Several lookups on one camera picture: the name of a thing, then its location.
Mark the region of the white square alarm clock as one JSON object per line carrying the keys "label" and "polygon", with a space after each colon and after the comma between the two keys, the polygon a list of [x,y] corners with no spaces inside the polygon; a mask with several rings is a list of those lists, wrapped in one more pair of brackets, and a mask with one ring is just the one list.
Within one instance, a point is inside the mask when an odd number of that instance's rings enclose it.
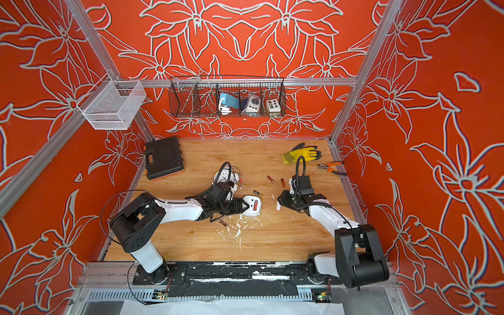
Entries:
{"label": "white square alarm clock", "polygon": [[[247,217],[258,217],[260,214],[261,214],[261,207],[262,207],[262,200],[260,197],[258,196],[250,196],[250,195],[247,195],[247,196],[244,196],[243,199],[249,203],[249,209],[246,210],[243,215],[247,216]],[[254,201],[258,201],[259,202],[259,206],[258,206],[258,210],[257,211],[253,211],[253,205],[254,205]]]}

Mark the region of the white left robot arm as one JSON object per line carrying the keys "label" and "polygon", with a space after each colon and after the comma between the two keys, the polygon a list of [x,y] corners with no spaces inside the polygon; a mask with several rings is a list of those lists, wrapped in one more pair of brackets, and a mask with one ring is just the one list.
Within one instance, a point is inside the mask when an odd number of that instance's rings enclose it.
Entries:
{"label": "white left robot arm", "polygon": [[135,258],[142,271],[151,278],[165,280],[169,267],[151,240],[158,227],[178,221],[214,221],[214,215],[218,215],[218,220],[231,215],[256,217],[261,212],[261,198],[236,197],[239,184],[240,175],[226,161],[207,190],[184,200],[163,200],[142,191],[111,219],[110,228],[124,252]]}

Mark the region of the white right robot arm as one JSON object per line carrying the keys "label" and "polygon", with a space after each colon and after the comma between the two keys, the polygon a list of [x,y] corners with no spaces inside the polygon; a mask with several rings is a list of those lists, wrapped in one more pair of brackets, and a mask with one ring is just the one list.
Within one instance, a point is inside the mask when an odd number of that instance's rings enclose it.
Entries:
{"label": "white right robot arm", "polygon": [[303,156],[296,161],[290,189],[277,198],[285,207],[319,222],[334,239],[334,253],[321,252],[308,257],[304,276],[318,284],[326,278],[337,278],[349,289],[386,282],[390,271],[376,229],[344,216],[325,196],[317,194],[306,175]]}

